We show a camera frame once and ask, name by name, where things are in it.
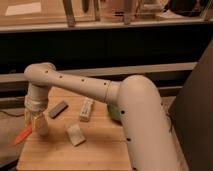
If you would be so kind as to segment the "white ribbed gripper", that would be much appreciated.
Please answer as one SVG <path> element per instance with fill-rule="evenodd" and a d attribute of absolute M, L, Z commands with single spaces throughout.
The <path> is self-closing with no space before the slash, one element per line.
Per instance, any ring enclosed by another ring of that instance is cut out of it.
<path fill-rule="evenodd" d="M 47 109 L 48 106 L 48 100 L 33 100 L 29 95 L 25 96 L 25 109 L 24 109 L 24 121 L 25 126 L 28 126 L 31 124 L 31 112 L 37 113 L 37 112 L 43 112 Z M 43 113 L 37 113 L 33 116 L 33 126 L 34 130 L 39 135 L 46 135 L 48 133 L 48 124 L 45 118 L 45 115 Z"/>

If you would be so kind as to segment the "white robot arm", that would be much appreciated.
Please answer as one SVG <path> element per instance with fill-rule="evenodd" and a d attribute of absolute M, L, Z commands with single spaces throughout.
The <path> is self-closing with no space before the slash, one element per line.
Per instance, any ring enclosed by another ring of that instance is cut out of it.
<path fill-rule="evenodd" d="M 113 105 L 120 111 L 133 171 L 182 171 L 171 124 L 155 84 L 143 75 L 123 81 L 63 74 L 49 62 L 26 67 L 25 107 L 36 116 L 47 109 L 51 87 Z"/>

